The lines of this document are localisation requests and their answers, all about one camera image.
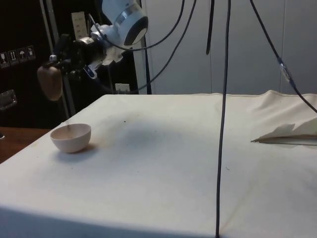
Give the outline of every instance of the white cloth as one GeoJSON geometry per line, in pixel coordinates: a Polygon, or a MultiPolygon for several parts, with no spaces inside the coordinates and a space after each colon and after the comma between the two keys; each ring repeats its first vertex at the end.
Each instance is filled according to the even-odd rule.
{"type": "MultiPolygon", "coordinates": [[[[221,99],[100,98],[70,120],[92,126],[88,150],[47,134],[0,165],[0,237],[213,237],[221,99]]],[[[228,97],[223,237],[316,237],[316,147],[250,142],[314,117],[295,96],[228,97]]]]}

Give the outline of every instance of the wooden table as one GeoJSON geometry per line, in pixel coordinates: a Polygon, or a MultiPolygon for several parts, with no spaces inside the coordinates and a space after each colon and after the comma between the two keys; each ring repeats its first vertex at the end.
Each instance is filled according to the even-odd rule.
{"type": "Polygon", "coordinates": [[[5,136],[4,139],[0,139],[0,164],[49,131],[49,129],[0,127],[0,133],[5,136]]]}

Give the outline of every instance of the white bowl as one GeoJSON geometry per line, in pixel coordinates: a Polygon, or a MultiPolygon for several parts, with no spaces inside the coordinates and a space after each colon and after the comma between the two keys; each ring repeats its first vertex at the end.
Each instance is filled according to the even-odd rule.
{"type": "Polygon", "coordinates": [[[72,124],[60,127],[51,133],[54,145],[64,153],[78,152],[89,144],[91,127],[87,124],[72,124]]]}

